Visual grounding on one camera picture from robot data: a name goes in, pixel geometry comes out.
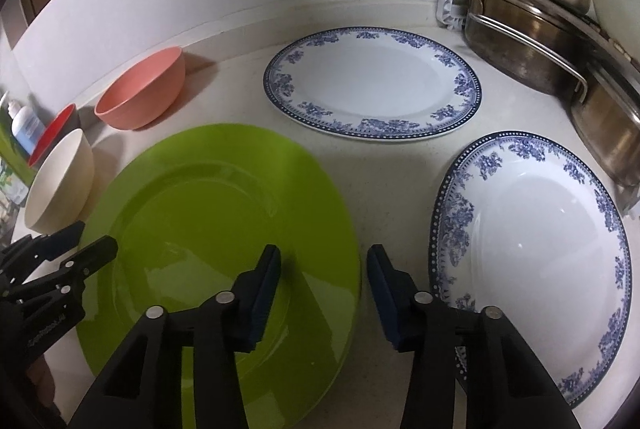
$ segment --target metal pin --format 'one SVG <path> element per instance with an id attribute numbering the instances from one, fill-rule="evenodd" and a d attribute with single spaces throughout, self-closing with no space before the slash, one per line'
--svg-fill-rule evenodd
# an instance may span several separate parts
<path id="1" fill-rule="evenodd" d="M 415 302 L 420 304 L 429 304 L 433 301 L 433 295 L 429 292 L 416 292 L 414 295 Z"/>
<path id="2" fill-rule="evenodd" d="M 164 314 L 164 308 L 158 305 L 150 306 L 149 308 L 146 309 L 146 313 L 145 313 L 145 315 L 149 319 L 158 319 L 158 317 L 161 317 L 162 314 Z"/>
<path id="3" fill-rule="evenodd" d="M 224 292 L 219 292 L 216 295 L 216 301 L 220 304 L 229 304 L 234 301 L 236 295 L 233 292 L 225 290 Z"/>
<path id="4" fill-rule="evenodd" d="M 502 310 L 500 310 L 497 306 L 488 306 L 484 310 L 484 315 L 489 317 L 489 319 L 499 319 L 502 317 Z"/>

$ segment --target plate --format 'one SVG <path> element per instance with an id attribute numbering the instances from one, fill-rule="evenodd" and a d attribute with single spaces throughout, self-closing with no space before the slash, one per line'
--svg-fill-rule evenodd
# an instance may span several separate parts
<path id="1" fill-rule="evenodd" d="M 443 135 L 478 110 L 470 66 L 421 35 L 368 26 L 297 40 L 264 73 L 267 96 L 287 116 L 322 132 L 372 140 Z"/>
<path id="2" fill-rule="evenodd" d="M 500 307 L 572 407 L 607 373 L 629 315 L 629 248 L 602 183 L 559 144 L 500 132 L 468 146 L 436 199 L 429 266 L 449 305 Z M 458 358 L 464 381 L 464 348 Z"/>
<path id="3" fill-rule="evenodd" d="M 110 184 L 81 245 L 104 234 L 118 256 L 86 281 L 78 325 L 94 373 L 146 308 L 198 306 L 274 243 L 282 277 L 264 338 L 236 355 L 249 427 L 290 427 L 338 374 L 360 294 L 358 246 L 338 191 L 298 144 L 240 124 L 167 138 Z M 184 351 L 185 428 L 194 427 L 192 355 Z"/>

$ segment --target blue and white plate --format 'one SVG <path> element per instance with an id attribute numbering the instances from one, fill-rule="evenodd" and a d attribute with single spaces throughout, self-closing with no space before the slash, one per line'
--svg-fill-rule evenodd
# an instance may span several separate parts
<path id="1" fill-rule="evenodd" d="M 580 403 L 626 328 L 631 260 L 620 216 L 573 153 L 531 133 L 493 133 L 449 168 L 434 206 L 432 292 L 449 305 L 500 307 Z M 458 350 L 461 378 L 466 358 Z"/>
<path id="2" fill-rule="evenodd" d="M 469 120 L 481 100 L 476 74 L 445 46 L 361 26 L 290 44 L 267 66 L 264 90 L 306 126 L 373 140 L 442 135 Z"/>

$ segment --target white countertop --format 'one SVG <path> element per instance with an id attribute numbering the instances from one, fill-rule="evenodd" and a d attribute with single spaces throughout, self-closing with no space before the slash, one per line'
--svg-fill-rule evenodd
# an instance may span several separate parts
<path id="1" fill-rule="evenodd" d="M 482 85 L 475 117 L 447 135 L 403 144 L 381 144 L 325 135 L 290 120 L 264 95 L 262 75 L 281 47 L 266 48 L 207 67 L 187 78 L 186 88 L 161 122 L 143 131 L 119 132 L 100 123 L 87 132 L 97 176 L 85 217 L 106 185 L 140 152 L 174 133 L 215 122 L 254 124 L 302 144 L 318 160 L 350 210 L 360 254 L 374 243 L 385 246 L 394 266 L 428 289 L 428 227 L 444 173 L 469 143 L 500 130 L 546 136 L 580 157 L 607 186 L 614 187 L 578 138 L 566 110 L 551 97 L 512 80 L 476 56 L 462 36 L 439 28 L 414 28 L 460 54 Z M 638 221 L 624 219 L 633 265 L 640 258 Z M 14 239 L 27 233 L 22 222 Z M 344 368 L 299 429 L 399 427 L 412 354 L 396 353 L 383 335 L 364 279 L 360 314 Z M 576 409 L 583 429 L 602 429 L 622 404 L 638 376 L 640 313 L 633 296 L 630 319 L 618 355 L 593 393 Z M 92 382 L 75 331 L 47 352 L 56 379 L 56 403 L 68 419 Z M 455 427 L 464 427 L 464 398 L 458 395 Z"/>

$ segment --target green bottle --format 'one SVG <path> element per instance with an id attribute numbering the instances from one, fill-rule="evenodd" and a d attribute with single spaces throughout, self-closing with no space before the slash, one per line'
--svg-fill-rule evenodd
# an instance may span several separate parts
<path id="1" fill-rule="evenodd" d="M 29 167 L 29 164 L 27 164 L 27 152 L 18 143 L 15 136 L 12 135 L 11 122 L 9 112 L 4 108 L 0 108 L 0 158 L 6 162 L 27 187 L 31 187 L 33 179 L 36 177 L 36 171 Z"/>

